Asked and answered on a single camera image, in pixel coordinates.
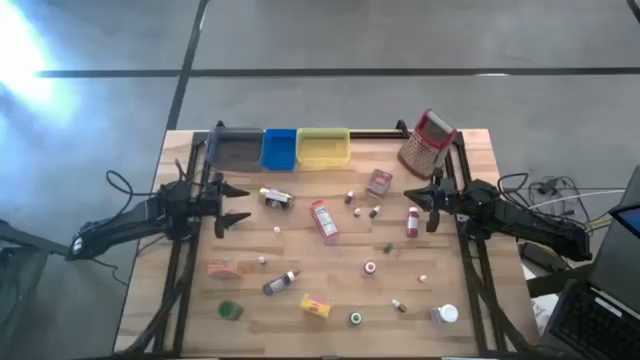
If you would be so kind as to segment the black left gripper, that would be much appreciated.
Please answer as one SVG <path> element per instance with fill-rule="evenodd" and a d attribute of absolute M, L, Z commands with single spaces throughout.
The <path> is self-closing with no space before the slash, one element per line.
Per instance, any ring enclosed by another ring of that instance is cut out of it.
<path fill-rule="evenodd" d="M 234 224 L 251 216 L 250 213 L 226 213 L 222 210 L 222 196 L 239 198 L 249 196 L 246 190 L 236 188 L 224 180 L 224 174 L 216 172 L 212 182 L 200 186 L 200 192 L 189 200 L 188 212 L 190 216 L 216 218 L 214 234 L 218 239 L 223 239 L 225 231 Z"/>

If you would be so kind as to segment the red cereal box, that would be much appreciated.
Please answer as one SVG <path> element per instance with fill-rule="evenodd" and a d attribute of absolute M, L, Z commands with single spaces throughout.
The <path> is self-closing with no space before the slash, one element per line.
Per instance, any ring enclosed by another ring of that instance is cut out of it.
<path fill-rule="evenodd" d="M 326 245 L 334 244 L 339 237 L 339 231 L 326 203 L 322 200 L 313 202 L 311 204 L 311 213 L 312 218 L 324 239 L 324 243 Z"/>

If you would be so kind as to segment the green spice jar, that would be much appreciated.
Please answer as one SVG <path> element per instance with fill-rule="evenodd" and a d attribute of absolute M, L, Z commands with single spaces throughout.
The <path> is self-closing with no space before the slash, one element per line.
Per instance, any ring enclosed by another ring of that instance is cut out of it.
<path fill-rule="evenodd" d="M 217 307 L 218 315 L 225 320 L 237 321 L 244 313 L 244 307 L 233 300 L 222 300 Z"/>

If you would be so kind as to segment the yellow cereal box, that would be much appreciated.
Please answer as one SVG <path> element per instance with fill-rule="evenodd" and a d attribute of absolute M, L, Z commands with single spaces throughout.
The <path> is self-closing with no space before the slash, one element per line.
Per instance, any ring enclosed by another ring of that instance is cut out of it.
<path fill-rule="evenodd" d="M 309 314 L 327 319 L 331 311 L 331 303 L 324 298 L 305 294 L 300 302 L 300 308 Z"/>

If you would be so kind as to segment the grey translucent plastic bin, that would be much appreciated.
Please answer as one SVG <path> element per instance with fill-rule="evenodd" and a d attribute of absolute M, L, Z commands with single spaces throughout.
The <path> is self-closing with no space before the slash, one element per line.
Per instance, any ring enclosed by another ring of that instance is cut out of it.
<path fill-rule="evenodd" d="M 217 127 L 207 137 L 206 161 L 219 171 L 260 172 L 264 130 Z"/>

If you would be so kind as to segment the gold spice tin red label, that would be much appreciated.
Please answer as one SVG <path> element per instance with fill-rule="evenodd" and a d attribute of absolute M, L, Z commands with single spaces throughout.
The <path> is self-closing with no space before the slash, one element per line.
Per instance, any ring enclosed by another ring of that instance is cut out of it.
<path fill-rule="evenodd" d="M 380 169 L 374 169 L 369 177 L 366 192 L 370 195 L 383 198 L 389 191 L 392 179 L 392 174 Z"/>

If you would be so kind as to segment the red metal box grater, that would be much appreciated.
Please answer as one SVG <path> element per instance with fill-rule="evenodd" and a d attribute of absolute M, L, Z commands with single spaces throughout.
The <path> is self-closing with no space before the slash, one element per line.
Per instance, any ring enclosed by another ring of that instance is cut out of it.
<path fill-rule="evenodd" d="M 427 109 L 400 148 L 399 162 L 414 176 L 427 180 L 444 164 L 457 129 Z"/>

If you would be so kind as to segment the blue plastic bin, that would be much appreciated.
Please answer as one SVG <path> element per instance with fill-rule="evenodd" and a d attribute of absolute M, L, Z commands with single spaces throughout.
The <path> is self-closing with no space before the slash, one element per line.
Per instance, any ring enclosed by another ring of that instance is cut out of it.
<path fill-rule="evenodd" d="M 269 128 L 265 130 L 262 166 L 272 171 L 291 171 L 296 164 L 296 129 Z"/>

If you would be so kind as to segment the violet food colour bottle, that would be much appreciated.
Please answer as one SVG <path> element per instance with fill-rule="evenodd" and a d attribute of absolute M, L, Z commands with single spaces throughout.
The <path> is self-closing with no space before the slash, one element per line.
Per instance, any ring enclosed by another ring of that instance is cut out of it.
<path fill-rule="evenodd" d="M 263 292 L 267 296 L 271 296 L 286 289 L 291 285 L 300 274 L 299 270 L 288 271 L 278 278 L 263 285 Z"/>

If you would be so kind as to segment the yellow translucent plastic bin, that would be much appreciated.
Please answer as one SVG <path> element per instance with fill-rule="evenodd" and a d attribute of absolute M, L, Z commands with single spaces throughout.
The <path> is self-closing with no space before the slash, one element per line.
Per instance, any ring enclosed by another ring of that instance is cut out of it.
<path fill-rule="evenodd" d="M 299 128 L 296 159 L 305 170 L 344 167 L 351 156 L 347 128 Z"/>

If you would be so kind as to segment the white-lidded seasoning jar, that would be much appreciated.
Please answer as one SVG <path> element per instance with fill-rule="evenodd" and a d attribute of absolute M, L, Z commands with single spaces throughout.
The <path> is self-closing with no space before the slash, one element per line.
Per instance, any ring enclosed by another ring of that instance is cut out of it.
<path fill-rule="evenodd" d="M 458 321 L 459 310 L 453 304 L 435 306 L 430 310 L 431 321 L 435 326 L 454 324 Z"/>

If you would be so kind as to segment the black power brick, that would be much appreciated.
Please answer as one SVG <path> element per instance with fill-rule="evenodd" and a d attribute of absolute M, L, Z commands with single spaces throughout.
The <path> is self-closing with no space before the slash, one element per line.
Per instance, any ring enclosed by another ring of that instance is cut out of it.
<path fill-rule="evenodd" d="M 566 271 L 569 266 L 567 263 L 552 250 L 543 248 L 536 243 L 519 243 L 520 256 L 534 265 L 546 270 L 547 272 L 556 273 Z"/>

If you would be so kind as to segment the black laptop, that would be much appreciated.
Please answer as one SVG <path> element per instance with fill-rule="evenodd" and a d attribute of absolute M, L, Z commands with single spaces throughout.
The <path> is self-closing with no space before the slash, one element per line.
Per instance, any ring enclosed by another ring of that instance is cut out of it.
<path fill-rule="evenodd" d="M 619 205 L 638 202 L 640 165 Z M 563 289 L 541 345 L 578 359 L 640 360 L 640 239 L 613 218 L 593 264 Z"/>

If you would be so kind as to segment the black metal stand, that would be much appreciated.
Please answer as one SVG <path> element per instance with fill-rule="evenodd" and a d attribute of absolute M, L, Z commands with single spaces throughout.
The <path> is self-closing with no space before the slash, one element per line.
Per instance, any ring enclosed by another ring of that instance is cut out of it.
<path fill-rule="evenodd" d="M 68 248 L 57 242 L 18 230 L 0 219 L 0 240 L 20 246 L 31 246 L 48 253 L 66 256 Z"/>

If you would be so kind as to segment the black side table frame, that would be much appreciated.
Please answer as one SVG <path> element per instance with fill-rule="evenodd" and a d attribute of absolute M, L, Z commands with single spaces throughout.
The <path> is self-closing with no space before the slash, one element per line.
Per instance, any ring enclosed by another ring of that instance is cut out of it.
<path fill-rule="evenodd" d="M 594 264 L 587 264 L 574 269 L 529 279 L 526 281 L 529 295 L 531 298 L 537 298 L 560 293 L 569 282 L 587 279 L 593 272 L 594 267 Z"/>

